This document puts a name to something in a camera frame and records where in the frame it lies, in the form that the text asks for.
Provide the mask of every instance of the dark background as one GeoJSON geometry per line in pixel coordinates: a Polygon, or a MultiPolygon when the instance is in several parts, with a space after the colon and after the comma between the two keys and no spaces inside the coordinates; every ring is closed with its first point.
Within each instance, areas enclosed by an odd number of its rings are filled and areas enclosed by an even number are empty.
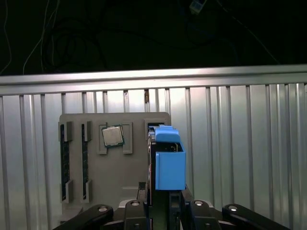
{"type": "MultiPolygon", "coordinates": [[[[215,0],[208,0],[194,17],[189,12],[191,0],[179,2],[61,0],[56,27],[66,29],[52,30],[51,20],[43,42],[44,71],[38,46],[25,74],[277,64],[231,15],[252,30],[281,64],[306,63],[304,1],[223,0],[230,12],[226,13],[215,0]],[[50,64],[51,35],[59,50],[54,65],[50,64]]],[[[24,62],[42,35],[46,4],[46,0],[8,0],[12,62],[3,75],[23,73],[24,62]]],[[[56,5],[50,0],[47,19],[56,5]]],[[[1,70],[9,61],[4,0],[0,12],[1,70]]]]}

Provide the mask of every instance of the aluminum panel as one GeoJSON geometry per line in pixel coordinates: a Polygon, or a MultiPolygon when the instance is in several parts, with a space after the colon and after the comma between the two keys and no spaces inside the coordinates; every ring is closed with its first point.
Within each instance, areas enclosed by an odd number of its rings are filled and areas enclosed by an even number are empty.
{"type": "Polygon", "coordinates": [[[123,113],[124,112],[124,92],[109,91],[107,92],[107,113],[123,113]]]}
{"type": "Polygon", "coordinates": [[[1,77],[1,229],[58,225],[62,113],[134,111],[171,115],[195,198],[306,229],[306,76],[302,65],[1,77]]]}
{"type": "Polygon", "coordinates": [[[148,112],[158,112],[158,90],[149,90],[149,111],[148,112]]]}
{"type": "Polygon", "coordinates": [[[81,92],[62,95],[62,110],[64,114],[78,114],[83,112],[83,96],[81,92]]]}
{"type": "Polygon", "coordinates": [[[46,170],[46,191],[49,230],[58,226],[62,214],[60,198],[60,147],[58,137],[59,116],[62,114],[62,95],[42,96],[42,123],[46,170]]]}
{"type": "Polygon", "coordinates": [[[299,229],[301,223],[300,216],[300,184],[298,165],[298,120],[297,120],[297,99],[295,84],[289,84],[289,113],[290,113],[290,142],[291,142],[291,182],[292,182],[292,209],[293,228],[299,229]]]}
{"type": "Polygon", "coordinates": [[[96,106],[96,113],[103,113],[104,112],[104,96],[103,92],[95,92],[95,106],[96,106]]]}
{"type": "Polygon", "coordinates": [[[129,90],[128,112],[145,112],[144,90],[129,90]]]}
{"type": "Polygon", "coordinates": [[[97,112],[95,92],[87,92],[83,95],[83,111],[90,114],[97,112]]]}
{"type": "Polygon", "coordinates": [[[211,122],[208,109],[210,98],[207,97],[206,88],[191,88],[190,94],[194,196],[213,202],[213,160],[208,128],[211,122]]]}
{"type": "Polygon", "coordinates": [[[231,137],[231,111],[230,88],[219,87],[219,131],[220,131],[220,156],[222,176],[222,204],[234,202],[234,181],[232,162],[232,137],[231,137]]]}
{"type": "Polygon", "coordinates": [[[5,134],[4,134],[4,120],[3,120],[3,100],[0,97],[0,223],[1,228],[8,230],[10,228],[8,221],[8,186],[6,176],[6,154],[5,154],[5,134]]]}
{"type": "Polygon", "coordinates": [[[246,86],[230,87],[235,203],[253,209],[248,97],[246,86]]]}
{"type": "Polygon", "coordinates": [[[221,174],[221,153],[220,153],[220,105],[219,92],[217,87],[210,88],[211,100],[211,130],[212,136],[212,157],[213,157],[213,190],[214,206],[219,210],[222,209],[222,174],[221,174]]]}
{"type": "Polygon", "coordinates": [[[181,142],[186,150],[186,183],[193,193],[193,172],[190,168],[192,153],[189,152],[188,112],[186,107],[186,89],[170,89],[171,122],[179,130],[181,142]]]}
{"type": "Polygon", "coordinates": [[[297,106],[297,154],[299,174],[299,212],[300,227],[307,228],[307,149],[306,149],[306,111],[305,111],[305,87],[304,84],[295,85],[297,106]]]}
{"type": "Polygon", "coordinates": [[[158,89],[158,109],[159,112],[166,112],[165,89],[158,89]]]}
{"type": "Polygon", "coordinates": [[[48,229],[45,182],[45,159],[40,95],[25,95],[22,106],[26,188],[30,229],[48,229]]]}
{"type": "Polygon", "coordinates": [[[273,216],[289,227],[288,164],[284,85],[270,85],[273,216]]]}
{"type": "Polygon", "coordinates": [[[254,210],[270,218],[271,151],[269,150],[269,117],[265,85],[250,87],[251,141],[253,159],[254,210]]]}
{"type": "Polygon", "coordinates": [[[26,230],[26,164],[22,145],[19,96],[3,97],[3,118],[10,228],[26,230]]]}

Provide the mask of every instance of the cpu processor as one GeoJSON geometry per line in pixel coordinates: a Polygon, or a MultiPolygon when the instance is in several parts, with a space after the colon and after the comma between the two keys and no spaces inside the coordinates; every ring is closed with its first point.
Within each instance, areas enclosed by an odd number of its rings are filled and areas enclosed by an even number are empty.
{"type": "Polygon", "coordinates": [[[125,144],[123,129],[121,125],[102,128],[102,135],[106,148],[125,144]]]}

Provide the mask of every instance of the screw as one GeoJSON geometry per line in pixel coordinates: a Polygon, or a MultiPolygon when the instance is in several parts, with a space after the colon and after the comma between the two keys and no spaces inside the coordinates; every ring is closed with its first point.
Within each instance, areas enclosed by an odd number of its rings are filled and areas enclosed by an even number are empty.
{"type": "Polygon", "coordinates": [[[236,212],[236,210],[238,209],[236,206],[229,206],[228,208],[233,212],[236,212]]]}
{"type": "Polygon", "coordinates": [[[197,206],[202,206],[202,202],[199,200],[195,201],[194,204],[196,204],[197,206]]]}
{"type": "Polygon", "coordinates": [[[99,211],[99,212],[105,212],[105,211],[107,211],[107,208],[104,207],[104,206],[102,206],[102,207],[100,207],[100,208],[98,209],[98,211],[99,211]]]}
{"type": "Polygon", "coordinates": [[[138,201],[133,201],[131,204],[132,206],[138,206],[140,203],[138,201]]]}

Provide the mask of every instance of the blue plastic part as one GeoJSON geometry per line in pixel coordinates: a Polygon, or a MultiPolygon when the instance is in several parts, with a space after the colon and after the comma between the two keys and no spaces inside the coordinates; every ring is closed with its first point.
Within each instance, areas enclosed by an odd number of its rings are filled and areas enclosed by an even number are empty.
{"type": "Polygon", "coordinates": [[[184,190],[186,188],[186,153],[156,152],[155,189],[184,190]]]}
{"type": "Polygon", "coordinates": [[[155,129],[156,142],[180,143],[180,135],[177,129],[172,126],[160,125],[155,129]]]}

